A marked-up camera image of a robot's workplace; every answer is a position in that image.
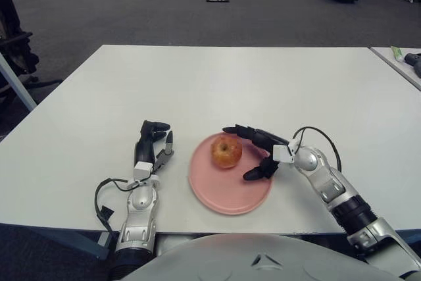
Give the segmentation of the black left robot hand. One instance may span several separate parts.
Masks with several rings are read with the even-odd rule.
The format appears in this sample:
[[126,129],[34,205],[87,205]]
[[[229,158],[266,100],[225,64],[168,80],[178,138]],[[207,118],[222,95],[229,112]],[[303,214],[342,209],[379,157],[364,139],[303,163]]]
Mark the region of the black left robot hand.
[[[155,154],[154,144],[165,139],[165,147]],[[141,126],[140,139],[134,149],[134,165],[138,162],[151,163],[156,173],[174,155],[173,131],[167,123],[145,120]]]

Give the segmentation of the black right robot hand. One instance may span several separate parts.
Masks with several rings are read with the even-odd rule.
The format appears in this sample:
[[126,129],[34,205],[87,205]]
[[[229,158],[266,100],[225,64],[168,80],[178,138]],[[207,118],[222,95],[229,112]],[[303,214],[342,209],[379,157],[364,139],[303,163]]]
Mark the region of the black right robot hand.
[[224,127],[223,132],[235,134],[243,139],[251,140],[251,143],[269,153],[259,164],[259,166],[247,171],[243,175],[245,181],[255,181],[263,178],[270,179],[277,171],[279,162],[273,158],[273,147],[275,145],[289,145],[289,141],[275,136],[261,129],[254,129],[236,124],[235,126]]

